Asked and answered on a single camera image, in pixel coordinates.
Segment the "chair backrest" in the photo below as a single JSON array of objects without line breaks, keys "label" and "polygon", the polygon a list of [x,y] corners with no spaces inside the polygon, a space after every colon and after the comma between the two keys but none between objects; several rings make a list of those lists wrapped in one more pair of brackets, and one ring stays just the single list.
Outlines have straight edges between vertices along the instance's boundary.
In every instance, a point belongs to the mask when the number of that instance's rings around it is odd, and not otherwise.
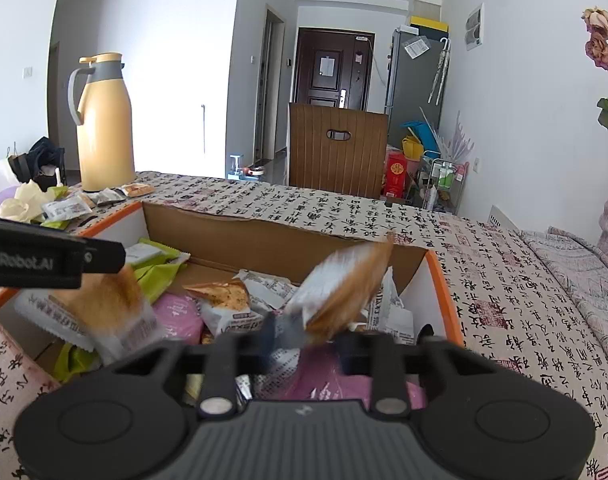
[{"label": "chair backrest", "polygon": [[379,198],[387,116],[290,104],[291,186]]}]

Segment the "refrigerator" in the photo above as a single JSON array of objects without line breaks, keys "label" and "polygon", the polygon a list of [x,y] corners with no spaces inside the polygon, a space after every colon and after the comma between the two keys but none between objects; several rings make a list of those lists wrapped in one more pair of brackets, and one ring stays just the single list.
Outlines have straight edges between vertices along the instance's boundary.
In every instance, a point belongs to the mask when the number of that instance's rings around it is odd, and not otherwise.
[{"label": "refrigerator", "polygon": [[448,34],[430,30],[432,34],[424,33],[428,38],[430,48],[415,59],[411,58],[403,45],[416,36],[400,30],[396,30],[393,34],[385,113],[388,115],[388,143],[396,148],[402,148],[402,139],[409,134],[408,130],[402,128],[400,124],[409,121],[424,121],[420,107],[431,126],[436,129],[439,127],[441,104],[444,98],[443,89],[439,105],[435,105],[435,101],[441,74],[430,104],[428,97],[431,94],[433,79],[437,72],[439,54],[444,46],[444,43],[439,42],[439,38],[446,38]]}]

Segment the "sticker on refrigerator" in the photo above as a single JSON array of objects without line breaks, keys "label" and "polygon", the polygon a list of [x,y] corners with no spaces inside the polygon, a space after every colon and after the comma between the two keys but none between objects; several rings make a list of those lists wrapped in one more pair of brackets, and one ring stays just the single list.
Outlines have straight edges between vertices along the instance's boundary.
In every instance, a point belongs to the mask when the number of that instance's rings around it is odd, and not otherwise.
[{"label": "sticker on refrigerator", "polygon": [[333,77],[335,72],[335,60],[332,57],[322,57],[319,62],[319,75]]},{"label": "sticker on refrigerator", "polygon": [[405,41],[402,43],[402,46],[404,46],[405,51],[408,52],[408,55],[412,59],[421,56],[421,54],[430,49],[428,38],[426,36],[417,36],[412,40]]}]

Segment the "dried flower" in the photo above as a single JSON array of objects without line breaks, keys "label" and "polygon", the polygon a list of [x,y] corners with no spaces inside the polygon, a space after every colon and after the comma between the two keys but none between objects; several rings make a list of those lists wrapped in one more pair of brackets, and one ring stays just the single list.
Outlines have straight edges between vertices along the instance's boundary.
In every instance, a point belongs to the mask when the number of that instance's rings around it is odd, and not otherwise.
[{"label": "dried flower", "polygon": [[586,9],[582,14],[588,32],[599,32],[605,40],[608,40],[608,10]]},{"label": "dried flower", "polygon": [[592,32],[591,39],[586,42],[586,55],[595,66],[608,70],[608,43],[599,32]]}]

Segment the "door handle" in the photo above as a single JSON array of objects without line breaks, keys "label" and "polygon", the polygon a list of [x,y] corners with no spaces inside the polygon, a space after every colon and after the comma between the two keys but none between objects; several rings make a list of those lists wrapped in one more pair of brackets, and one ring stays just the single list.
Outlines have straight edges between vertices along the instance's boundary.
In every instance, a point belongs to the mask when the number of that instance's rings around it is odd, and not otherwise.
[{"label": "door handle", "polygon": [[204,155],[206,155],[206,105],[201,105],[201,133],[203,136]]}]

